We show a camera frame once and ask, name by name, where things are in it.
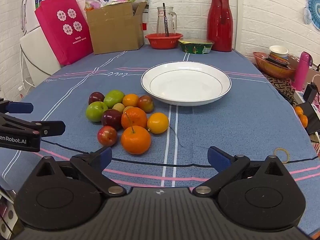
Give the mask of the small red apple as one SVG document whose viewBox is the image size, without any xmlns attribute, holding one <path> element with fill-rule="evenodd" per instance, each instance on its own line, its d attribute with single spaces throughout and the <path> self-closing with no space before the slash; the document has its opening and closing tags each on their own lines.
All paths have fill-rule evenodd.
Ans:
<svg viewBox="0 0 320 240">
<path fill-rule="evenodd" d="M 117 138 L 117 131 L 111 126 L 103 126 L 97 133 L 97 140 L 103 146 L 113 146 L 117 142 Z"/>
</svg>

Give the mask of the large front orange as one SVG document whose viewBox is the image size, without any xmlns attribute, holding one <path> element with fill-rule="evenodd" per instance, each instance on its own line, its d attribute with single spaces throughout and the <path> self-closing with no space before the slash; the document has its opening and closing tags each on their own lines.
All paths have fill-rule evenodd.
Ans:
<svg viewBox="0 0 320 240">
<path fill-rule="evenodd" d="M 131 126 L 122 133 L 120 143 L 129 154 L 141 155 L 150 148 L 151 135 L 141 126 Z"/>
</svg>

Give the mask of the dark red plum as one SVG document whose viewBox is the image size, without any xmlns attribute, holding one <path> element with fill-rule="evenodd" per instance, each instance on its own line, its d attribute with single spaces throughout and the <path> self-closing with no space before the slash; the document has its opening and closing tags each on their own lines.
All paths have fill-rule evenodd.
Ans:
<svg viewBox="0 0 320 240">
<path fill-rule="evenodd" d="M 88 99 L 88 104 L 92 104 L 93 102 L 97 102 L 97 101 L 104 101 L 104 94 L 102 94 L 101 92 L 93 92 Z"/>
<path fill-rule="evenodd" d="M 121 117 L 122 114 L 120 113 L 120 111 L 115 109 L 108 109 L 104 111 L 101 117 L 101 123 L 103 126 L 111 126 L 118 131 L 122 129 Z"/>
</svg>

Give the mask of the large orange with stem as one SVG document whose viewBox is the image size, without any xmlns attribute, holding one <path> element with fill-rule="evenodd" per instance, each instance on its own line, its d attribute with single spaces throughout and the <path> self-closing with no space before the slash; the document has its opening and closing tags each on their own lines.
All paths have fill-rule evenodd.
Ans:
<svg viewBox="0 0 320 240">
<path fill-rule="evenodd" d="M 148 117 L 146 113 L 137 107 L 129 108 L 124 111 L 121 117 L 121 125 L 123 129 L 127 129 L 131 126 L 147 127 Z"/>
</svg>

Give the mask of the tan brown longan fruit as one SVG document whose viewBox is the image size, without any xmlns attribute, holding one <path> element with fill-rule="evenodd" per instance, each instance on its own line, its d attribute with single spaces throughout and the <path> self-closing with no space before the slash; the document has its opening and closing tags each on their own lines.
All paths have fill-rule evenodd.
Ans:
<svg viewBox="0 0 320 240">
<path fill-rule="evenodd" d="M 116 103 L 112 109 L 119 111 L 120 113 L 123 113 L 125 106 L 122 103 Z"/>
</svg>

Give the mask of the green apple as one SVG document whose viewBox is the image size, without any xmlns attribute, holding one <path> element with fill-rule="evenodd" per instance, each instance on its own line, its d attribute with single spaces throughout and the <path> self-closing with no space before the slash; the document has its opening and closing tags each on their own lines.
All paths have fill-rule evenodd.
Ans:
<svg viewBox="0 0 320 240">
<path fill-rule="evenodd" d="M 104 102 L 95 101 L 87 107 L 86 118 L 91 122 L 101 122 L 101 117 L 106 110 L 108 107 Z"/>
<path fill-rule="evenodd" d="M 120 90 L 111 90 L 106 94 L 104 103 L 108 108 L 113 108 L 115 104 L 122 103 L 124 96 L 125 94 Z"/>
</svg>

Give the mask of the yellow orange citrus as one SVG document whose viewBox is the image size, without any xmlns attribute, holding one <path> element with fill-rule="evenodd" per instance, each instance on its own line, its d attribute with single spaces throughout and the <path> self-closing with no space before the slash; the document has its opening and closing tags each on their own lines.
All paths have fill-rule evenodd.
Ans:
<svg viewBox="0 0 320 240">
<path fill-rule="evenodd" d="M 169 127 L 169 119 L 163 113 L 153 113 L 147 122 L 148 131 L 153 134 L 162 134 Z"/>
</svg>

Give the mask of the red brown plum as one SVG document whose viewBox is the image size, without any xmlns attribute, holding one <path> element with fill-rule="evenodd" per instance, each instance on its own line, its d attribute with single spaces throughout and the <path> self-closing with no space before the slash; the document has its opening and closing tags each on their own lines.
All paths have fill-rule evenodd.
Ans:
<svg viewBox="0 0 320 240">
<path fill-rule="evenodd" d="M 137 107 L 145 113 L 150 113 L 154 110 L 154 102 L 149 95 L 143 95 L 138 99 Z"/>
</svg>

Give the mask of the white water dispenser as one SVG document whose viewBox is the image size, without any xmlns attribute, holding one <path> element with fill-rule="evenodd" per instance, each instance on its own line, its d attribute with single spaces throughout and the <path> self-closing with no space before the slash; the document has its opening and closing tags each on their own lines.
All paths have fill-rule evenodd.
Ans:
<svg viewBox="0 0 320 240">
<path fill-rule="evenodd" d="M 22 0 L 20 49 L 23 63 L 30 74 L 25 77 L 33 86 L 38 86 L 46 78 L 61 69 L 35 15 L 35 10 L 44 0 Z"/>
</svg>

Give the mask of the blue striped tablecloth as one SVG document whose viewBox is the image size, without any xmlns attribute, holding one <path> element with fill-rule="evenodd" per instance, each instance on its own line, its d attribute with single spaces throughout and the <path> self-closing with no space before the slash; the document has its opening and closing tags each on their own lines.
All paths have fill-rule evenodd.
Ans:
<svg viewBox="0 0 320 240">
<path fill-rule="evenodd" d="M 177 107 L 155 101 L 155 111 L 169 118 L 169 130 L 154 135 L 148 152 L 140 156 L 128 154 L 121 144 L 116 144 L 104 175 L 127 189 L 195 187 L 216 174 L 207 160 L 210 146 L 252 160 L 264 160 L 281 147 L 290 154 L 285 166 L 306 199 L 299 227 L 306 233 L 317 230 L 316 151 L 292 106 L 248 59 L 234 51 L 190 55 L 180 49 L 155 50 L 146 46 L 137 51 L 89 55 L 62 68 L 24 98 L 34 110 L 22 114 L 21 119 L 61 120 L 66 124 L 64 134 L 45 138 L 37 153 L 1 149 L 1 175 L 19 190 L 43 156 L 68 160 L 79 152 L 98 150 L 97 132 L 101 126 L 85 116 L 90 94 L 118 89 L 125 94 L 144 95 L 142 74 L 153 66 L 177 61 L 219 68 L 230 77 L 231 90 L 205 106 Z"/>
</svg>

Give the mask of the yellow rubber band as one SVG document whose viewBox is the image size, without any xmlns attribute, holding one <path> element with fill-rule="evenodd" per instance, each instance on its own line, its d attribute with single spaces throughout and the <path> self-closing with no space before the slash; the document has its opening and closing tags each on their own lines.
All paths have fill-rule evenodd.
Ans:
<svg viewBox="0 0 320 240">
<path fill-rule="evenodd" d="M 287 164 L 290 161 L 290 154 L 288 150 L 278 147 L 273 151 L 273 155 L 279 157 L 283 164 Z"/>
</svg>

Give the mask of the small orange tangerine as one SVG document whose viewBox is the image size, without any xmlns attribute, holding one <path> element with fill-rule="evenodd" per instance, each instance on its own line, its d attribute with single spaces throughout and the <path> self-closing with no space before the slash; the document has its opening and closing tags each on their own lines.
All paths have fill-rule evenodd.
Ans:
<svg viewBox="0 0 320 240">
<path fill-rule="evenodd" d="M 136 107 L 139 101 L 139 96 L 137 94 L 127 94 L 123 97 L 122 104 L 125 107 Z"/>
</svg>

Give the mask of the oranges on side shelf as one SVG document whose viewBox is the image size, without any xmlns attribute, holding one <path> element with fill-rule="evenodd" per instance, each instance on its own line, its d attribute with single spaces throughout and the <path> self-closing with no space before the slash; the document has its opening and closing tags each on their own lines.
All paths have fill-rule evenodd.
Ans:
<svg viewBox="0 0 320 240">
<path fill-rule="evenodd" d="M 295 113 L 298 115 L 302 126 L 306 128 L 308 126 L 309 121 L 308 121 L 308 117 L 304 114 L 302 107 L 296 106 L 294 110 L 295 110 Z"/>
</svg>

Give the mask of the white round plate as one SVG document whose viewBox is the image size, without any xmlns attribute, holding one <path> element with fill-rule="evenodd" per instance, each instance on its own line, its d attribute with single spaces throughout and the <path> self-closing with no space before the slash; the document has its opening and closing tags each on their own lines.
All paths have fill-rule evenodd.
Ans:
<svg viewBox="0 0 320 240">
<path fill-rule="evenodd" d="M 222 70 L 199 62 L 168 62 L 148 69 L 142 88 L 157 100 L 175 106 L 203 106 L 225 96 L 232 87 Z"/>
</svg>

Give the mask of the brown patterned cloth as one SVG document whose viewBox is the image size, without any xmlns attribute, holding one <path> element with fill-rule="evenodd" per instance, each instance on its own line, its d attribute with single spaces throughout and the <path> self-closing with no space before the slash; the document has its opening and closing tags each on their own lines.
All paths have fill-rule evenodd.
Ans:
<svg viewBox="0 0 320 240">
<path fill-rule="evenodd" d="M 277 90 L 277 92 L 292 106 L 295 106 L 298 104 L 294 98 L 295 90 L 291 87 L 289 79 L 283 79 L 283 80 L 277 79 L 265 73 L 263 73 L 263 76 L 267 78 L 267 80 Z"/>
</svg>

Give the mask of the pink tote bag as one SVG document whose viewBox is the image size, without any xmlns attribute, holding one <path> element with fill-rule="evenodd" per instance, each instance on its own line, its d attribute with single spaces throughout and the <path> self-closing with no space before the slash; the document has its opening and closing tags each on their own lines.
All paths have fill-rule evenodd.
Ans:
<svg viewBox="0 0 320 240">
<path fill-rule="evenodd" d="M 43 0 L 35 15 L 59 64 L 73 64 L 93 53 L 89 27 L 76 0 Z"/>
</svg>

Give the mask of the black power adapter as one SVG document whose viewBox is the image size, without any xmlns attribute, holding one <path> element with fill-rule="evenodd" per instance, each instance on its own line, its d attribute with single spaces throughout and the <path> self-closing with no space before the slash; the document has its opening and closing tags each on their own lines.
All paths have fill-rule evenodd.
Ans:
<svg viewBox="0 0 320 240">
<path fill-rule="evenodd" d="M 303 99 L 305 102 L 313 103 L 318 93 L 317 85 L 314 82 L 308 83 L 304 90 Z"/>
</svg>

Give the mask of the brown cardboard box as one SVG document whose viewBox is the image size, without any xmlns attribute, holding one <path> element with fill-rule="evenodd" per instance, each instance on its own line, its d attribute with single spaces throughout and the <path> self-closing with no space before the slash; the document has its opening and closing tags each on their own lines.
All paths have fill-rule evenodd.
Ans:
<svg viewBox="0 0 320 240">
<path fill-rule="evenodd" d="M 146 2 L 140 2 L 136 10 L 132 3 L 118 3 L 86 12 L 93 53 L 139 50 L 144 46 L 145 7 Z"/>
</svg>

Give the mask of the green instant noodle bowl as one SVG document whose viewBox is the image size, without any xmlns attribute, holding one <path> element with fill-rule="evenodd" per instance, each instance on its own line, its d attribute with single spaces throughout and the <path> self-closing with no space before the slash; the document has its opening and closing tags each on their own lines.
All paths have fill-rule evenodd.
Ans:
<svg viewBox="0 0 320 240">
<path fill-rule="evenodd" d="M 178 42 L 185 53 L 198 55 L 210 53 L 214 44 L 214 42 L 200 38 L 181 38 Z"/>
</svg>

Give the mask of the white paper cup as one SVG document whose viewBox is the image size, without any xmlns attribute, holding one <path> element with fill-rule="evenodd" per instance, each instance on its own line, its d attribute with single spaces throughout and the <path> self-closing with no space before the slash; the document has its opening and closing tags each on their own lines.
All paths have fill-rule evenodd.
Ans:
<svg viewBox="0 0 320 240">
<path fill-rule="evenodd" d="M 269 47 L 270 53 L 276 55 L 277 57 L 281 57 L 283 59 L 287 59 L 289 50 L 284 46 L 274 45 Z"/>
</svg>

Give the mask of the pink thermos bottle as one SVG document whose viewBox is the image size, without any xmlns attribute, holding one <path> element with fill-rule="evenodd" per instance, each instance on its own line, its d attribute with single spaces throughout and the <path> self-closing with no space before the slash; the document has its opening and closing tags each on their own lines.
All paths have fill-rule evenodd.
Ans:
<svg viewBox="0 0 320 240">
<path fill-rule="evenodd" d="M 308 74 L 309 68 L 313 65 L 312 56 L 303 51 L 299 58 L 298 67 L 295 72 L 295 76 L 292 82 L 292 87 L 295 90 L 300 91 L 303 88 L 304 81 L 306 80 L 306 76 Z"/>
</svg>

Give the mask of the red thermos jug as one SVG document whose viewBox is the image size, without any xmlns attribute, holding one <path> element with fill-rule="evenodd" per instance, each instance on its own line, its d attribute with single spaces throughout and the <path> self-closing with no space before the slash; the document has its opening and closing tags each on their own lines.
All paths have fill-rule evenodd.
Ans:
<svg viewBox="0 0 320 240">
<path fill-rule="evenodd" d="M 207 40 L 212 50 L 232 51 L 233 17 L 229 0 L 212 0 L 207 18 Z"/>
</svg>

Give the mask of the red plastic basket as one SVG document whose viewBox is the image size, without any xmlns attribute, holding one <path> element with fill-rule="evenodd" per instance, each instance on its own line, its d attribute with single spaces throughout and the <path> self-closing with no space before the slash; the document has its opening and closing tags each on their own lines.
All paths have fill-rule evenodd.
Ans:
<svg viewBox="0 0 320 240">
<path fill-rule="evenodd" d="M 145 38 L 149 41 L 151 48 L 153 49 L 174 49 L 178 46 L 178 41 L 183 37 L 183 34 L 169 34 L 165 36 L 162 34 L 148 34 Z"/>
</svg>

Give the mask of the black utensil in pitcher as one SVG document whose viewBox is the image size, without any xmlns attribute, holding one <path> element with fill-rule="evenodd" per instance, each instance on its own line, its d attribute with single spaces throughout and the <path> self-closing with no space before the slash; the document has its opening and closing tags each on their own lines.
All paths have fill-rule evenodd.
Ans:
<svg viewBox="0 0 320 240">
<path fill-rule="evenodd" d="M 164 30 L 165 30 L 165 36 L 169 37 L 169 25 L 168 25 L 168 16 L 167 16 L 167 7 L 165 6 L 165 3 L 163 2 L 163 15 L 164 15 Z"/>
</svg>

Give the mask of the glass pitcher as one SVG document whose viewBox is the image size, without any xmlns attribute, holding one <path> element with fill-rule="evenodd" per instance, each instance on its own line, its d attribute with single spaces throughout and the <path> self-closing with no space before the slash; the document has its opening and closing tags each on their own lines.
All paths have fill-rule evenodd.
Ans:
<svg viewBox="0 0 320 240">
<path fill-rule="evenodd" d="M 157 8 L 157 34 L 170 36 L 176 34 L 177 15 L 173 7 L 162 6 Z"/>
</svg>

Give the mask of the blue wall decoration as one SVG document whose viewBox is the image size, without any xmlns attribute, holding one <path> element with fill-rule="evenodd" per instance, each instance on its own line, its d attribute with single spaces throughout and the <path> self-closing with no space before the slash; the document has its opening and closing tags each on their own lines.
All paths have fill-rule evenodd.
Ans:
<svg viewBox="0 0 320 240">
<path fill-rule="evenodd" d="M 306 0 L 304 8 L 304 23 L 313 24 L 316 29 L 320 29 L 320 0 Z"/>
</svg>

